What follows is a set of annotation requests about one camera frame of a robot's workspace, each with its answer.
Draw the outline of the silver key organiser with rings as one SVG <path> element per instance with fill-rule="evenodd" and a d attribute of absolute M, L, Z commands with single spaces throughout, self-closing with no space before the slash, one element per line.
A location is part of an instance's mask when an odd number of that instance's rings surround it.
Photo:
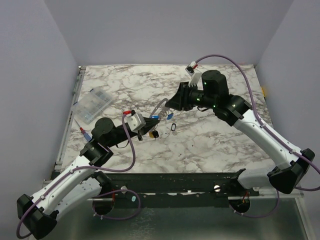
<path fill-rule="evenodd" d="M 156 114 L 156 111 L 160 108 L 161 110 L 159 111 L 159 113 L 157 114 L 158 116 L 158 120 L 164 120 L 167 117 L 167 114 L 170 111 L 169 107 L 166 107 L 166 103 L 168 102 L 167 98 L 162 99 L 157 106 L 153 109 L 153 111 L 151 112 L 151 114 L 149 115 L 149 118 L 152 118 L 152 116 L 154 116 Z M 159 137 L 159 133 L 157 131 L 157 127 L 158 127 L 158 123 L 148 132 L 148 135 L 150 138 L 152 139 L 157 139 Z"/>

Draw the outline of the black key tag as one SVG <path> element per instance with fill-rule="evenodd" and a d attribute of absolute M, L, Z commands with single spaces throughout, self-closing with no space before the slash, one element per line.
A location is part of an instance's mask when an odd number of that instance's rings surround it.
<path fill-rule="evenodd" d="M 177 127 L 177 125 L 175 124 L 175 123 L 173 123 L 172 125 L 171 125 L 171 131 L 172 132 L 174 132 L 175 130 L 176 130 L 176 127 Z"/>

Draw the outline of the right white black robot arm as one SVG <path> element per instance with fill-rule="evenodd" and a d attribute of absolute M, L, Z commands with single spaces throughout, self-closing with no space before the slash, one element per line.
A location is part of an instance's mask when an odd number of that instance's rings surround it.
<path fill-rule="evenodd" d="M 229 189 L 240 196 L 247 189 L 273 187 L 290 194 L 306 174 L 315 153 L 288 142 L 271 128 L 252 105 L 239 95 L 229 93 L 227 79 L 218 70 L 196 73 L 190 82 L 181 82 L 176 94 L 165 103 L 176 111 L 190 111 L 194 107 L 211 109 L 214 115 L 254 141 L 274 162 L 270 168 L 240 170 Z"/>

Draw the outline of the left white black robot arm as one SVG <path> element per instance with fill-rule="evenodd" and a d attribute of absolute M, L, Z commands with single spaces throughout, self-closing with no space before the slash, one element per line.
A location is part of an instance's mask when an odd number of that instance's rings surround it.
<path fill-rule="evenodd" d="M 111 147 L 128 141 L 131 152 L 131 164 L 122 170 L 109 169 L 111 173 L 125 173 L 136 163 L 136 151 L 132 138 L 142 138 L 160 121 L 144 117 L 140 113 L 123 113 L 122 124 L 115 126 L 108 117 L 100 118 L 91 131 L 92 138 L 86 143 L 76 159 L 47 186 L 29 196 L 21 195 L 16 201 L 19 222 L 16 237 L 20 240 L 33 235 L 37 240 L 47 236 L 57 225 L 61 211 L 59 203 L 70 194 L 77 185 L 90 177 L 97 170 L 104 170 L 103 165 L 113 156 Z"/>

